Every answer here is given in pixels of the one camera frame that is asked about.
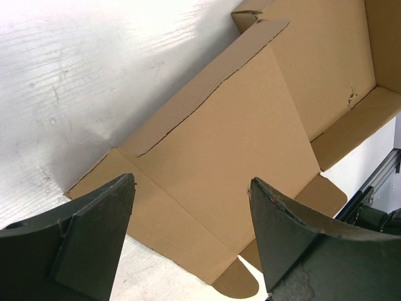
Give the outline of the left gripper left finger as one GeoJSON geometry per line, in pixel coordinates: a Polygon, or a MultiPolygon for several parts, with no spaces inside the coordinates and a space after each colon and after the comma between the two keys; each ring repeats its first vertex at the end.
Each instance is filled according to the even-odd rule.
{"type": "Polygon", "coordinates": [[[1,229],[1,300],[109,300],[134,197],[122,174],[1,229]]]}

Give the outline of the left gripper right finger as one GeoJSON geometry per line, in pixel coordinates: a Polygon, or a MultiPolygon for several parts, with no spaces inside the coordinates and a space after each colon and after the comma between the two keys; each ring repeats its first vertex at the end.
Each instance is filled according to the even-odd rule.
{"type": "Polygon", "coordinates": [[[271,300],[399,300],[400,237],[344,223],[256,177],[256,243],[271,300]]]}

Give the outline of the brown cardboard express box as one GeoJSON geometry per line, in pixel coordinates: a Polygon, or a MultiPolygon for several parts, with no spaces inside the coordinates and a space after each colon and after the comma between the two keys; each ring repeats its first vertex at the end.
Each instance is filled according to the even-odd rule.
{"type": "Polygon", "coordinates": [[[244,1],[240,36],[68,191],[123,173],[128,234],[221,294],[257,294],[247,190],[260,177],[325,215],[323,176],[400,112],[399,1],[244,1]]]}

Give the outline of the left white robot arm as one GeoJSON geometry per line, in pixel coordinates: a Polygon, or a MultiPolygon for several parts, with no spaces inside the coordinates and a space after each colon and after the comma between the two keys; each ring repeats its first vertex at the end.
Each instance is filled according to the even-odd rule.
{"type": "MultiPolygon", "coordinates": [[[[400,211],[358,193],[336,218],[256,177],[250,209],[269,300],[399,300],[400,211]]],[[[1,230],[2,300],[108,300],[133,174],[1,230]]]]}

